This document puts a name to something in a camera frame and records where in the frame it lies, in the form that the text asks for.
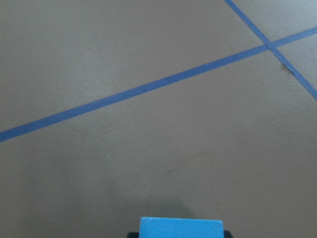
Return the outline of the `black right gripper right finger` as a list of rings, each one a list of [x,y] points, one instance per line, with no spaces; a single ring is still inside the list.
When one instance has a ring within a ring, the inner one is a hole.
[[[224,231],[224,238],[232,238],[232,234],[230,231]]]

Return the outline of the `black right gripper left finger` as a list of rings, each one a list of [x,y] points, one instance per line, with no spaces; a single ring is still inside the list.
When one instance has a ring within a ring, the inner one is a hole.
[[[138,232],[129,232],[127,234],[127,238],[139,238],[139,233]]]

